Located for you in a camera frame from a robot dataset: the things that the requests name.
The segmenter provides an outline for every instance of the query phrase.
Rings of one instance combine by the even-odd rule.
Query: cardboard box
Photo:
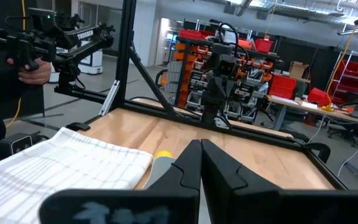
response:
[[[304,65],[301,62],[291,62],[290,67],[290,77],[293,78],[303,78],[303,73],[305,72],[305,69],[307,69],[309,65]]]

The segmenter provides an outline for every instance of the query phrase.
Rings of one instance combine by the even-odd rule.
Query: yellow cable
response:
[[[22,13],[23,13],[23,30],[25,30],[25,6],[24,6],[24,0],[22,0]],[[17,119],[19,113],[20,113],[20,107],[22,104],[22,98],[19,98],[19,102],[17,103],[17,110],[15,116],[12,118],[12,120],[6,125],[6,128],[8,128],[10,125],[13,124],[13,122]]]
[[[265,38],[266,38],[266,35],[267,35],[267,31],[269,31],[270,22],[272,21],[272,18],[273,18],[273,15],[274,15],[274,10],[276,10],[276,5],[277,5],[277,0],[274,2],[272,15],[270,16],[270,18],[268,19],[268,22],[267,22],[267,28],[266,28],[266,32],[265,32],[265,36],[264,36]]]
[[[348,48],[349,48],[349,46],[350,46],[350,44],[352,42],[353,36],[354,36],[354,32],[356,31],[357,28],[358,28],[358,26],[354,26],[352,34],[350,35],[349,39],[347,40],[347,43],[346,43],[345,49],[343,51],[343,54],[342,54],[341,58],[338,60],[338,63],[336,65],[335,69],[334,69],[333,76],[331,77],[331,80],[329,81],[328,88],[327,88],[327,97],[328,97],[329,104],[327,106],[324,106],[322,108],[323,110],[333,111],[333,109],[331,107],[331,104],[332,104],[331,97],[329,97],[329,89],[330,89],[331,85],[333,84],[335,73],[337,72],[337,70],[338,70],[343,58],[345,57],[345,55],[347,53],[347,50],[348,50]]]

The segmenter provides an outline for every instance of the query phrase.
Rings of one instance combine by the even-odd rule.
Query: laboratory room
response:
[[[280,222],[358,223],[358,0],[0,0],[0,223]]]

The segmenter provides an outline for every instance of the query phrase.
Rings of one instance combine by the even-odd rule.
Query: gray floor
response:
[[[116,60],[114,58],[105,57],[103,65],[104,73],[102,75],[80,75],[80,80],[86,85],[87,89],[108,92],[115,79]],[[155,78],[156,74],[161,70],[160,67],[148,67],[146,69],[152,78]],[[154,98],[154,94],[151,92],[134,65],[129,65],[127,82],[126,98],[129,99],[135,96],[148,96]],[[41,118],[40,114],[36,114],[33,117],[27,118],[29,121],[16,121],[7,130],[7,135],[19,132],[34,133],[36,131],[41,131],[44,135],[52,137],[59,127],[72,122],[84,122],[98,115],[101,108],[100,104],[54,93],[54,87],[54,84],[46,84],[44,86],[45,114],[47,117]],[[263,121],[268,121],[268,119],[266,115],[259,113],[255,124],[259,125]],[[299,133],[305,134],[309,138],[318,130],[316,127],[299,122],[290,124],[290,127],[297,130]],[[356,152],[357,148],[351,147],[349,142],[346,142],[337,136],[329,139],[326,131],[325,128],[322,128],[313,141],[325,143],[331,148],[331,156],[327,166],[334,174],[337,174],[341,164]],[[358,166],[358,155],[353,158],[352,164],[356,167]],[[347,169],[342,170],[340,179],[350,189],[358,189],[358,179]]]

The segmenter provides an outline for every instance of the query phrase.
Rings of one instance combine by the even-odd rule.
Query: checkered towel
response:
[[[39,223],[38,209],[63,189],[133,189],[152,155],[62,128],[51,140],[0,162],[0,223]]]

